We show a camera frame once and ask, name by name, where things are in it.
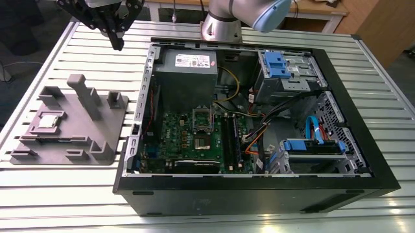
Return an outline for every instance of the red wire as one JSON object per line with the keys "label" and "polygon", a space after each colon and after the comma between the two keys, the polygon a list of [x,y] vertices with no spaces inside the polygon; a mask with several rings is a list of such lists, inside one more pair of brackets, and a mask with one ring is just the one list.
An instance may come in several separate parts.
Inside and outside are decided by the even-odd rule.
{"label": "red wire", "polygon": [[150,126],[151,126],[151,123],[154,121],[154,114],[155,114],[155,110],[154,110],[154,89],[150,90],[150,111],[151,111],[151,116],[150,116],[150,122],[149,122],[149,125],[147,125],[147,128],[146,128],[146,131],[143,133],[143,135],[147,134],[147,131],[150,129]]}
{"label": "red wire", "polygon": [[249,106],[249,113],[251,113],[251,108],[253,108],[254,104],[251,103]]}

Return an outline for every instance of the black cable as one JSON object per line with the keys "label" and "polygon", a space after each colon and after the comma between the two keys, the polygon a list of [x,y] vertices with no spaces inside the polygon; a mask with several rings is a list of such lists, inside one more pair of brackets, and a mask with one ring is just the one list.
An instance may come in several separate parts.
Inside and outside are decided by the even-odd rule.
{"label": "black cable", "polygon": [[258,159],[262,161],[262,168],[257,165],[257,173],[266,173],[266,151],[265,151],[265,135],[262,135],[257,141],[258,144]]}
{"label": "black cable", "polygon": [[231,103],[233,107],[235,108],[235,111],[239,111],[239,108],[238,108],[237,104],[234,103],[234,101],[229,100],[229,102]]}
{"label": "black cable", "polygon": [[202,17],[203,17],[202,21],[205,21],[206,18],[207,18],[207,15],[206,15],[206,6],[203,5],[203,1],[202,0],[201,0],[201,7],[202,7]]}
{"label": "black cable", "polygon": [[229,108],[226,108],[221,103],[215,102],[215,104],[218,104],[225,110],[227,110],[229,112],[239,112],[239,111],[233,111]]}
{"label": "black cable", "polygon": [[263,120],[261,123],[265,123],[266,121],[271,120],[273,116],[277,116],[282,111],[287,110],[298,100],[310,97],[310,96],[318,96],[323,91],[322,90],[315,90],[311,92],[303,92],[294,97],[291,97],[289,100],[282,102],[278,106],[275,106],[271,111],[267,113],[265,116]]}
{"label": "black cable", "polygon": [[11,76],[11,79],[10,80],[6,80],[6,69],[5,69],[5,63],[3,63],[3,61],[0,61],[0,65],[2,65],[2,69],[3,69],[3,78],[5,78],[5,82],[6,82],[6,84],[13,84],[13,82],[14,82],[14,77]]}
{"label": "black cable", "polygon": [[294,13],[294,18],[298,18],[299,17],[299,4],[298,4],[298,0],[294,0],[294,3],[297,5],[297,11]]}

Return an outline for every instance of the blue drive bracket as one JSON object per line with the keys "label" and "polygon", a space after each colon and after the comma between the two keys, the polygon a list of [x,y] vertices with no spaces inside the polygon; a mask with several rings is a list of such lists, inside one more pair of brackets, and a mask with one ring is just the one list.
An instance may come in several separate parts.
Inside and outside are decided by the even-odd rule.
{"label": "blue drive bracket", "polygon": [[282,79],[291,78],[291,72],[287,69],[287,61],[281,55],[281,52],[266,52],[265,61],[270,71],[269,75],[271,78],[282,78]]}
{"label": "blue drive bracket", "polygon": [[290,139],[290,140],[285,141],[283,143],[285,143],[286,151],[307,150],[305,140],[293,140],[293,139]]}

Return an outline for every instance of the metal workbench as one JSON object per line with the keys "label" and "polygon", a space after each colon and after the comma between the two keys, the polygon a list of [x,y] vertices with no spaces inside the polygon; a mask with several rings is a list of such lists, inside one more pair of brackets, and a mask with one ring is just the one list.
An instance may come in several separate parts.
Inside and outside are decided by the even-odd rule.
{"label": "metal workbench", "polygon": [[137,216],[113,194],[119,161],[110,166],[17,166],[17,148],[38,107],[45,85],[70,92],[67,77],[83,73],[99,94],[130,97],[121,142],[131,130],[150,38],[199,39],[199,25],[138,21],[126,47],[114,51],[98,30],[71,22],[15,113],[0,133],[0,230],[102,232],[415,232],[415,111],[366,45],[349,35],[243,30],[246,43],[326,49],[402,189],[327,214],[147,217]]}

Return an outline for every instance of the black floor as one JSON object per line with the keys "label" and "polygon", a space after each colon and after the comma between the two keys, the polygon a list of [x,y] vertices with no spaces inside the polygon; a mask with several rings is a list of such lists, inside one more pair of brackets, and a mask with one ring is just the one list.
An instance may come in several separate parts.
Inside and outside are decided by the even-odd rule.
{"label": "black floor", "polygon": [[[19,61],[45,62],[47,56],[59,40],[59,37],[66,29],[71,16],[67,12],[61,11],[54,1],[43,0],[39,3],[46,22],[41,26],[33,28],[34,34],[41,42],[42,49],[33,55],[15,56],[0,44],[0,61],[10,64]],[[161,10],[162,21],[170,21],[171,10]],[[190,12],[187,10],[178,10],[178,22],[198,23],[202,18],[201,12]],[[150,20],[150,12],[146,8],[139,16],[139,20]],[[18,64],[10,66],[7,71],[14,76],[14,82],[6,84],[0,82],[0,129],[3,128],[18,103],[26,93],[27,88],[41,69],[39,64]],[[396,63],[388,69],[404,93],[408,95],[410,101],[415,105],[415,59],[401,55]]]}

